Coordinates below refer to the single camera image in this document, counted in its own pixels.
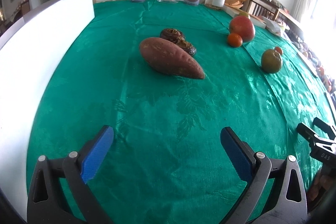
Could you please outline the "wooden chair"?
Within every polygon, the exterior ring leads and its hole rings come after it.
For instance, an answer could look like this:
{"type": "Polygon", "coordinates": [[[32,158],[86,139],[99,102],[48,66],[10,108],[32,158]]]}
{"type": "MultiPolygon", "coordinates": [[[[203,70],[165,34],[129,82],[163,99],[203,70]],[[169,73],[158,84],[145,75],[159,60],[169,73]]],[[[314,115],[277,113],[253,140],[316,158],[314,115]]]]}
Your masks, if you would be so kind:
{"type": "Polygon", "coordinates": [[[278,7],[268,0],[249,0],[247,12],[256,17],[264,16],[272,20],[276,20],[279,15],[278,7]]]}

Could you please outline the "white plastic bag package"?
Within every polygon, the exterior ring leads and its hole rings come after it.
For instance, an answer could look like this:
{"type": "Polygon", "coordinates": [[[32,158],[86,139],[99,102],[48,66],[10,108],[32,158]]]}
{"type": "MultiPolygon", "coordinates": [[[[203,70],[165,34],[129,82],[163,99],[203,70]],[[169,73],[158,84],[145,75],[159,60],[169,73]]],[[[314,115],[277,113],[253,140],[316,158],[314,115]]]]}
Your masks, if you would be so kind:
{"type": "Polygon", "coordinates": [[[281,19],[271,20],[262,16],[262,20],[265,22],[265,28],[274,35],[282,36],[286,31],[290,30],[290,27],[281,19]]]}

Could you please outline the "yellow green pear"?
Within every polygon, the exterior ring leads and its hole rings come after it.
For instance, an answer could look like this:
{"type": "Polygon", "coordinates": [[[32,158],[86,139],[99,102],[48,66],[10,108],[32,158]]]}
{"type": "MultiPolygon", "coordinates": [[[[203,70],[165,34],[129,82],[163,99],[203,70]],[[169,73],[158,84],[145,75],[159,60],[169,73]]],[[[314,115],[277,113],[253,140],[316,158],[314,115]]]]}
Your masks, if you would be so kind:
{"type": "Polygon", "coordinates": [[[277,73],[282,68],[282,57],[276,50],[268,49],[261,56],[261,67],[266,73],[277,73]]]}

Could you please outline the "small red tomato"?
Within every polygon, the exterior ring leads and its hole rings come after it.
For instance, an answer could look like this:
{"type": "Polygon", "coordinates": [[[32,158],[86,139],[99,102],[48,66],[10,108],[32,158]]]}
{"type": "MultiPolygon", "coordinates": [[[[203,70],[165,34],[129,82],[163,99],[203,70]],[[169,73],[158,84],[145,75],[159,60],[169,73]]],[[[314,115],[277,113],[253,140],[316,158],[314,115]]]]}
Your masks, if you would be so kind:
{"type": "Polygon", "coordinates": [[[274,47],[274,51],[278,53],[280,56],[283,55],[283,50],[280,47],[274,47]]]}

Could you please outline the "green satin tablecloth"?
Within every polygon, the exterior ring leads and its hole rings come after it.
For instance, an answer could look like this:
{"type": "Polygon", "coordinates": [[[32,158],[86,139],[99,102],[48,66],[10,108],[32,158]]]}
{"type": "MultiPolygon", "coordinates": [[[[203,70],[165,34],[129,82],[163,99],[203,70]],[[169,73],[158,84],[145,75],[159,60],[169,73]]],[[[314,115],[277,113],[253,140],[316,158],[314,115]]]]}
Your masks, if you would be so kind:
{"type": "Polygon", "coordinates": [[[305,186],[320,163],[296,132],[315,117],[333,123],[325,87],[286,40],[257,28],[242,47],[227,44],[231,17],[185,3],[96,3],[43,95],[30,137],[27,177],[40,155],[80,149],[107,124],[115,139],[89,187],[115,223],[218,223],[245,187],[221,142],[229,126],[255,151],[297,158],[305,186]],[[151,69],[140,42],[165,28],[197,49],[205,79],[151,69]],[[261,56],[283,50],[266,73],[261,56]]]}

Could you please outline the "purple sweet potato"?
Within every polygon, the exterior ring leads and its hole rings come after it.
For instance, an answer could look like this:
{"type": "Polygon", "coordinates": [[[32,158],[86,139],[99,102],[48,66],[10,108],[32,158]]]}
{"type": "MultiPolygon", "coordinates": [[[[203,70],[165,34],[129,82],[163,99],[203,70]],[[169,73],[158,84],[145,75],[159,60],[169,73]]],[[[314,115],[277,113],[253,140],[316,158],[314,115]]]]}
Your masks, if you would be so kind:
{"type": "Polygon", "coordinates": [[[163,38],[146,38],[139,44],[144,60],[157,72],[189,79],[205,79],[199,63],[176,44],[163,38]]]}

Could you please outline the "white cardboard box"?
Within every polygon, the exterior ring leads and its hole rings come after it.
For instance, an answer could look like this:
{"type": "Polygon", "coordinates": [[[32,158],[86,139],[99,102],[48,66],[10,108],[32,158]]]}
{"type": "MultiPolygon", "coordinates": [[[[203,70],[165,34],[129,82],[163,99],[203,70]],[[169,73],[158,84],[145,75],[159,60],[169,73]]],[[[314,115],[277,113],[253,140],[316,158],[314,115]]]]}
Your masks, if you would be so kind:
{"type": "Polygon", "coordinates": [[[94,17],[92,0],[50,0],[1,36],[1,190],[23,219],[35,114],[55,69],[94,17]]]}

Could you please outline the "large red apple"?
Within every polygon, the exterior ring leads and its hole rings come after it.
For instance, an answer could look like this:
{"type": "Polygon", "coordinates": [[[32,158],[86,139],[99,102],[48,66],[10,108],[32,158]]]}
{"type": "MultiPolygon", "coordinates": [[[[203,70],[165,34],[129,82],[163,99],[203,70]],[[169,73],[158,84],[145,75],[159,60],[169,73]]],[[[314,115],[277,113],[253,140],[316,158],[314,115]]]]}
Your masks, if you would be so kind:
{"type": "Polygon", "coordinates": [[[230,33],[238,34],[244,43],[250,42],[255,37],[255,26],[252,21],[243,15],[235,16],[229,24],[230,33]]]}

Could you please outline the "small orange mandarin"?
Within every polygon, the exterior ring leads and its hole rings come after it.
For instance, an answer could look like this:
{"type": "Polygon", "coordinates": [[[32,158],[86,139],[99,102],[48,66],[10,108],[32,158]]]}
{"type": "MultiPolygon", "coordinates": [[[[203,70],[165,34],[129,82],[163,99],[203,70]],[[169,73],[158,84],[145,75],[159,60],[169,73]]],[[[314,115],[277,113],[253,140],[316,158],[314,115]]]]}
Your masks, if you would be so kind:
{"type": "Polygon", "coordinates": [[[227,37],[227,43],[233,48],[241,47],[243,40],[242,37],[236,33],[231,33],[227,37]]]}

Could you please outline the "flat white box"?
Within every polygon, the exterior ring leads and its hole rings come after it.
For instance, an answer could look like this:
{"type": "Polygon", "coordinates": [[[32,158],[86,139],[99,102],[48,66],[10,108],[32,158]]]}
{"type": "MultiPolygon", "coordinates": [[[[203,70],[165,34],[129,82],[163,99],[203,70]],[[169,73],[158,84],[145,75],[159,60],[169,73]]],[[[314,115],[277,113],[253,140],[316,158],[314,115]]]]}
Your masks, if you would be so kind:
{"type": "Polygon", "coordinates": [[[264,20],[259,19],[257,16],[254,16],[252,14],[248,14],[247,12],[245,12],[243,10],[236,9],[236,8],[233,8],[233,7],[229,7],[229,6],[224,6],[222,8],[222,10],[225,11],[232,18],[234,18],[236,16],[245,16],[245,17],[247,17],[251,20],[251,22],[255,25],[255,27],[260,27],[260,28],[263,28],[263,29],[266,28],[266,24],[265,24],[264,20]]]}

